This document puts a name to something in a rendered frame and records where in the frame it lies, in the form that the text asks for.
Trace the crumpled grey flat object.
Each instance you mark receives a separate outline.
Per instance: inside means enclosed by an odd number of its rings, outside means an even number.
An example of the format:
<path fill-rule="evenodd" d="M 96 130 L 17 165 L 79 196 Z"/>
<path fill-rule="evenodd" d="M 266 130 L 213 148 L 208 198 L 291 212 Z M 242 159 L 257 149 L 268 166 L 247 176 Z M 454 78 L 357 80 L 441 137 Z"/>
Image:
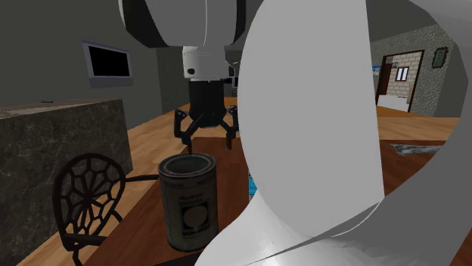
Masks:
<path fill-rule="evenodd" d="M 415 144 L 391 144 L 396 153 L 400 156 L 412 154 L 436 153 L 442 145 L 415 145 Z"/>

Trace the grey labelled tin can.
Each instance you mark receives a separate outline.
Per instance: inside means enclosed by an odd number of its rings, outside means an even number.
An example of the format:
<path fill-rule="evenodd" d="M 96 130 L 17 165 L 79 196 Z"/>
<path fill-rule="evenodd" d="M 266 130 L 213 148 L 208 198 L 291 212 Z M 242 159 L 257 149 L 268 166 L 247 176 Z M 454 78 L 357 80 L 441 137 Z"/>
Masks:
<path fill-rule="evenodd" d="M 181 252 L 207 246 L 219 233 L 216 159 L 180 153 L 158 165 L 166 238 Z"/>

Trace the green framed wall picture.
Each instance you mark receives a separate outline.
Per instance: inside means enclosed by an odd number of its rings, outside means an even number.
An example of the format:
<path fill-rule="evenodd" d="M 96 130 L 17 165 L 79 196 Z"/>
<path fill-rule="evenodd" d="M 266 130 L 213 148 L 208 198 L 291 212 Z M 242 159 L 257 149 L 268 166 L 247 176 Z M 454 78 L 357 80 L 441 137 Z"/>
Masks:
<path fill-rule="evenodd" d="M 440 69 L 446 63 L 447 54 L 449 52 L 449 48 L 447 46 L 437 48 L 434 52 L 433 61 L 432 61 L 432 68 L 433 69 Z"/>

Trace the brown wooden table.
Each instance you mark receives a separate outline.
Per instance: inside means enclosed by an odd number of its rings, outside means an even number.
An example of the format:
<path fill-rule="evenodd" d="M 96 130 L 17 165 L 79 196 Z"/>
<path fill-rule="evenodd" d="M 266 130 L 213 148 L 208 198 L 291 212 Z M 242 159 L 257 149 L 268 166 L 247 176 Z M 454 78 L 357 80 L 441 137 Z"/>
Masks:
<path fill-rule="evenodd" d="M 432 157 L 432 153 L 400 156 L 398 141 L 380 141 L 385 193 L 393 192 Z M 249 203 L 248 167 L 239 139 L 226 149 L 223 138 L 196 137 L 194 150 L 216 158 L 220 232 L 235 227 Z M 193 266 L 196 255 L 174 250 L 167 242 L 163 200 L 154 183 L 84 266 Z"/>

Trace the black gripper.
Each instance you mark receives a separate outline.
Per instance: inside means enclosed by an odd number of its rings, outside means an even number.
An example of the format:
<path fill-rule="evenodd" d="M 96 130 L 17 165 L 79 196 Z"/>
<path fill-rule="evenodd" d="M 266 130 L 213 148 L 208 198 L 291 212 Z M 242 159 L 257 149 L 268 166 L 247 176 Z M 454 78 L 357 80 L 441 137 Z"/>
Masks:
<path fill-rule="evenodd" d="M 179 138 L 193 153 L 191 136 L 199 128 L 209 128 L 221 125 L 226 130 L 225 145 L 230 150 L 231 142 L 239 131 L 238 107 L 231 105 L 227 111 L 232 117 L 233 124 L 223 120 L 226 114 L 224 104 L 223 81 L 189 81 L 188 82 L 190 110 L 176 109 L 174 112 L 174 136 Z M 185 131 L 182 131 L 182 121 L 190 116 L 193 120 Z"/>

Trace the black metal web-back chair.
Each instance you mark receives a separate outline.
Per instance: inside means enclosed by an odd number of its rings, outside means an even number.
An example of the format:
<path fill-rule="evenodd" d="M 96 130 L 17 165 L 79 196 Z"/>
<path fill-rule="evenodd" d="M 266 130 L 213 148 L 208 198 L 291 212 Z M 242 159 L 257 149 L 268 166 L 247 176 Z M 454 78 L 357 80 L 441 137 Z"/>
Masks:
<path fill-rule="evenodd" d="M 128 178 L 118 162 L 99 153 L 76 156 L 62 167 L 54 178 L 51 201 L 61 243 L 72 253 L 75 266 L 82 266 L 82 248 L 106 240 L 101 232 L 111 218 L 123 220 L 116 207 L 126 185 L 158 179 L 158 174 Z"/>

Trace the dark marble counter block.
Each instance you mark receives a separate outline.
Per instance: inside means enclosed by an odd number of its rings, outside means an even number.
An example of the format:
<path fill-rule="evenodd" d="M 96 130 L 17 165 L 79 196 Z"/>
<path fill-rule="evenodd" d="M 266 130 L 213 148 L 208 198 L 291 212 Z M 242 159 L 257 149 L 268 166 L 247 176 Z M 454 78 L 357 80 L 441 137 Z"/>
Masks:
<path fill-rule="evenodd" d="M 54 178 L 84 153 L 133 170 L 120 99 L 39 104 L 0 118 L 0 266 L 16 266 L 56 233 Z"/>

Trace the grey framed wall screen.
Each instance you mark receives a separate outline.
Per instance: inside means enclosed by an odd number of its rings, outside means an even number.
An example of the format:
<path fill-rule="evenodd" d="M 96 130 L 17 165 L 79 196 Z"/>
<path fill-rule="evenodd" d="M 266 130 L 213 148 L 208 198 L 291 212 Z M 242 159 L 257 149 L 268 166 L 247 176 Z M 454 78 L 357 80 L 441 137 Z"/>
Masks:
<path fill-rule="evenodd" d="M 132 65 L 127 50 L 82 40 L 88 80 L 92 88 L 133 85 Z"/>

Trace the dark framed doorway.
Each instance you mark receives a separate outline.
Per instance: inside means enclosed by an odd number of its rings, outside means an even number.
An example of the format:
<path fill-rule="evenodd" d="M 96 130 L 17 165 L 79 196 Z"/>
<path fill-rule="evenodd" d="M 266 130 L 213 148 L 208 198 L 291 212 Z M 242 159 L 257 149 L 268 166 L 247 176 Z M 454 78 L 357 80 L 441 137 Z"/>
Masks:
<path fill-rule="evenodd" d="M 410 112 L 424 50 L 389 54 L 383 57 L 378 75 L 376 104 Z"/>

